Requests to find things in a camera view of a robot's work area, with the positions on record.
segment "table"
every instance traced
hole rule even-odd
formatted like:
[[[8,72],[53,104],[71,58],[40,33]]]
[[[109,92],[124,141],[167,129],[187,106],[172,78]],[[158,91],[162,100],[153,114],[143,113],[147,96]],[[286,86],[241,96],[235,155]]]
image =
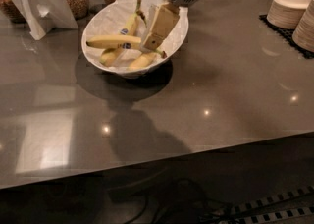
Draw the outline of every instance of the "table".
[[[271,2],[196,3],[181,50],[137,81],[86,61],[91,16],[40,41],[2,18],[0,188],[313,132],[313,60],[259,20]]]

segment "floor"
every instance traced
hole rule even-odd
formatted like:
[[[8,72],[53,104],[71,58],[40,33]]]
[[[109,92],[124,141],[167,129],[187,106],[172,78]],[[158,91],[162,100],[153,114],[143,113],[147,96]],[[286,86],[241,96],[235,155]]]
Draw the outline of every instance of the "floor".
[[[313,150],[312,136],[298,136],[2,190],[0,223],[152,223],[158,208],[158,218],[174,211],[153,223],[209,223],[199,217],[314,186]],[[313,193],[246,213],[309,206]],[[314,223],[314,215],[276,223]]]

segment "banana piece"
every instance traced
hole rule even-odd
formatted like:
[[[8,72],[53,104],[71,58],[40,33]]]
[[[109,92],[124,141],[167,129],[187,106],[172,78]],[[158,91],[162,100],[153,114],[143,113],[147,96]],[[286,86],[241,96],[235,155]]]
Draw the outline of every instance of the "banana piece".
[[[135,12],[129,16],[123,29],[120,31],[120,34],[135,35],[139,23],[138,17],[141,17],[146,23],[144,14],[140,10],[140,6],[141,0],[137,0]],[[124,51],[123,48],[107,48],[102,52],[99,58],[99,62],[106,67],[110,67],[112,66],[114,61],[119,57],[119,55],[123,53],[123,51]]]
[[[140,49],[140,37],[130,35],[96,35],[89,39],[86,44],[89,47]]]
[[[128,71],[137,71],[149,66],[156,58],[156,52],[143,53],[128,66]]]
[[[110,67],[110,66],[112,66],[114,61],[116,61],[118,56],[120,54],[122,54],[122,52],[124,52],[124,50],[125,49],[123,49],[123,48],[107,48],[102,52],[102,54],[99,58],[99,62],[103,66]]]

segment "black cable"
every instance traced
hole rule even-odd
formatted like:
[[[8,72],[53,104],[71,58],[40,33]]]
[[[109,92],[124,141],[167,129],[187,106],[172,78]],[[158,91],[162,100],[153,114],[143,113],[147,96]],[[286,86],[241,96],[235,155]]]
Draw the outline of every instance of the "black cable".
[[[140,218],[144,214],[144,212],[147,209],[148,203],[149,203],[148,194],[145,194],[144,196],[145,196],[145,203],[144,203],[144,206],[141,209],[141,211],[134,218],[132,218],[131,220],[125,222],[124,224],[131,224],[133,221],[137,220],[138,218]]]
[[[178,185],[180,182],[188,182],[188,185],[191,186],[193,189],[196,190],[197,194],[198,194],[198,198],[196,199],[189,199],[189,200],[181,200],[181,201],[177,201],[176,203],[174,203],[171,206],[168,206],[165,209],[165,212],[163,214],[161,214],[161,216],[158,217],[158,215],[160,214],[160,212],[163,209],[162,204],[159,205],[159,207],[157,208],[153,219],[151,221],[151,224],[163,224],[165,223],[170,217],[172,217],[174,214],[179,213],[179,212],[186,212],[186,207],[184,207],[184,205],[187,204],[194,204],[194,203],[201,203],[203,210],[205,210],[208,214],[208,216],[212,216],[213,219],[218,219],[221,216],[220,215],[216,215],[213,213],[210,213],[210,209],[208,207],[208,202],[212,201],[212,202],[216,202],[219,203],[221,205],[227,205],[226,203],[222,203],[220,201],[217,201],[215,199],[209,198],[206,195],[206,192],[194,181],[190,180],[189,178],[180,178],[176,180],[176,185]]]
[[[228,223],[230,223],[230,224],[240,224],[240,221],[239,220],[228,220]]]

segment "cable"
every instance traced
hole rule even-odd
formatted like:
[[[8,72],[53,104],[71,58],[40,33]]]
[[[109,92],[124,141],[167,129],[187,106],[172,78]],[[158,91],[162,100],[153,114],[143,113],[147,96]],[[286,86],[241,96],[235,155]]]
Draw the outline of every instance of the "cable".
[[[138,218],[140,218],[144,214],[144,212],[147,209],[148,203],[149,203],[148,194],[145,194],[144,196],[145,196],[145,203],[144,203],[144,206],[141,209],[141,211],[134,218],[132,218],[131,220],[125,222],[124,224],[131,224],[133,221],[137,220]]]
[[[160,204],[159,207],[157,208],[153,219],[151,221],[151,224],[164,224],[167,222],[167,220],[169,220],[174,214],[177,213],[190,213],[191,215],[195,216],[195,218],[197,218],[197,216],[199,217],[199,219],[201,218],[199,216],[199,212],[197,212],[197,210],[199,211],[200,208],[194,207],[193,205],[196,203],[201,203],[202,204],[202,210],[206,212],[206,217],[211,217],[211,221],[213,223],[213,221],[219,219],[221,216],[211,213],[211,209],[209,209],[208,206],[208,202],[212,201],[212,202],[216,202],[221,204],[222,206],[227,206],[228,204],[226,203],[222,203],[220,201],[208,198],[206,195],[206,192],[194,181],[188,179],[188,178],[181,178],[175,181],[175,185],[178,186],[181,182],[188,182],[188,186],[190,186],[191,188],[193,188],[197,194],[198,197],[195,199],[188,199],[188,200],[180,200],[177,201],[175,203],[173,203],[171,206],[168,206],[167,208],[163,208]]]

